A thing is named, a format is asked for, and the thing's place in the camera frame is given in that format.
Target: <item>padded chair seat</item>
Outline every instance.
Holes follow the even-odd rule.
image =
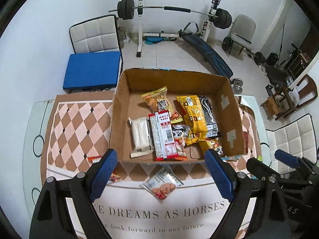
[[[243,40],[242,38],[234,35],[234,34],[231,34],[230,38],[237,44],[245,47],[246,49],[248,50],[251,50],[252,49],[252,46],[250,43],[248,43],[247,41]]]
[[[275,158],[275,151],[281,149],[299,158],[306,157],[312,163],[317,162],[317,146],[315,131],[309,114],[275,131],[267,130],[271,168],[280,174],[295,169],[283,164]]]
[[[116,87],[121,64],[120,51],[72,54],[63,89]]]

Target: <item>yellow snack bag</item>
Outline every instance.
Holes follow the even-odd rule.
[[[167,86],[164,86],[156,91],[142,94],[141,98],[150,107],[152,113],[166,110],[169,111],[169,117],[172,124],[183,121],[181,114],[176,111],[174,106],[166,98],[166,93]]]
[[[197,139],[197,142],[199,143],[199,146],[203,154],[208,149],[214,149],[219,156],[224,156],[223,148],[218,144],[217,140],[205,138],[205,139]]]
[[[191,145],[195,143],[195,138],[205,138],[208,129],[198,96],[178,96],[176,99],[183,108],[183,117],[186,125],[190,126],[190,133],[186,144]]]

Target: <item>cardboard box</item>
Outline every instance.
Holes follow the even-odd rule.
[[[120,77],[113,99],[110,148],[117,151],[120,162],[131,163],[197,163],[204,161],[198,144],[186,147],[187,161],[155,161],[155,153],[130,158],[133,151],[133,136],[128,117],[132,120],[147,117],[151,111],[141,99],[141,94],[167,86],[167,98],[178,112],[181,106],[176,96],[207,96],[222,137],[219,142],[227,156],[244,152],[241,118],[232,88],[226,77],[201,72],[141,69],[125,70]]]

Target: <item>black snack package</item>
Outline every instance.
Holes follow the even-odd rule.
[[[205,116],[205,122],[208,129],[206,137],[218,137],[218,126],[214,119],[213,110],[209,99],[206,96],[198,96],[198,98],[202,105],[203,114]]]

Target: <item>weight bench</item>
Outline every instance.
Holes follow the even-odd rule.
[[[233,76],[233,72],[227,63],[198,35],[186,35],[183,36],[183,39],[191,44],[204,57],[204,59],[214,68],[218,75],[226,76],[229,79]]]

